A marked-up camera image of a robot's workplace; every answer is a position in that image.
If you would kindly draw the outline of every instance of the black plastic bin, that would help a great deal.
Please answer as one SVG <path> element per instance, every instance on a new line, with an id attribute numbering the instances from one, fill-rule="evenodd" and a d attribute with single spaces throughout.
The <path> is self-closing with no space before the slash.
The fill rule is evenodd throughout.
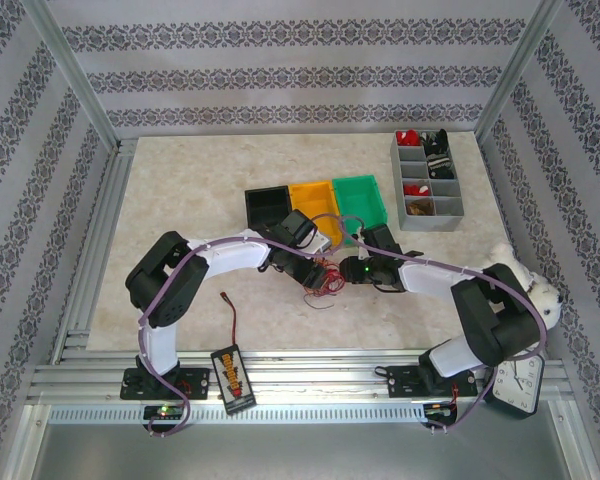
<path id="1" fill-rule="evenodd" d="M 280 223 L 291 213 L 289 187 L 259 188 L 244 192 L 247 225 L 252 230 Z"/>

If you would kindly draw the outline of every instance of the red object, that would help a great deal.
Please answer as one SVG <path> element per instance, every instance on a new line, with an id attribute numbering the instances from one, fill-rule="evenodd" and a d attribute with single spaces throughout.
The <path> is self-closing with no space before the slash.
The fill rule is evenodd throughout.
<path id="1" fill-rule="evenodd" d="M 420 146 L 420 136 L 415 130 L 408 130 L 406 132 L 396 132 L 396 141 L 401 147 Z"/>
<path id="2" fill-rule="evenodd" d="M 419 185 L 403 185 L 402 190 L 405 195 L 410 195 L 412 197 L 428 197 L 429 187 L 427 186 L 419 186 Z"/>

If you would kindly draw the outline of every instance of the clock face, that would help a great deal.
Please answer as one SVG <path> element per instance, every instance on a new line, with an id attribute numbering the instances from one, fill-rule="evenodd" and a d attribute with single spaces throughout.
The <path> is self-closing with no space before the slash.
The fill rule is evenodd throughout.
<path id="1" fill-rule="evenodd" d="M 517 362 L 502 362 L 495 370 L 493 396 L 523 412 L 535 412 L 540 395 L 544 360 L 532 357 Z"/>

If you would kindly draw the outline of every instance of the green plastic bin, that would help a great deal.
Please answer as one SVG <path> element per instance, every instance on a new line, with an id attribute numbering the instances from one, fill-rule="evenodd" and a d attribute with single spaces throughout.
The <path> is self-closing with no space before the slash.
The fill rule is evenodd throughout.
<path id="1" fill-rule="evenodd" d="M 340 215 L 356 215 L 364 221 L 366 228 L 387 223 L 387 210 L 373 175 L 334 178 L 333 189 Z M 347 232 L 353 234 L 358 230 L 360 223 L 356 220 L 346 220 L 344 225 Z"/>

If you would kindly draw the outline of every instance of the black battery pack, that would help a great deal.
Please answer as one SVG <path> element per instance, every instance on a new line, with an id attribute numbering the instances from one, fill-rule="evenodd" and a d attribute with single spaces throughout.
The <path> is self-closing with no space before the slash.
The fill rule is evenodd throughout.
<path id="1" fill-rule="evenodd" d="M 238 345 L 231 345 L 211 354 L 218 378 L 218 387 L 227 415 L 233 415 L 256 405 L 251 383 L 244 368 Z"/>

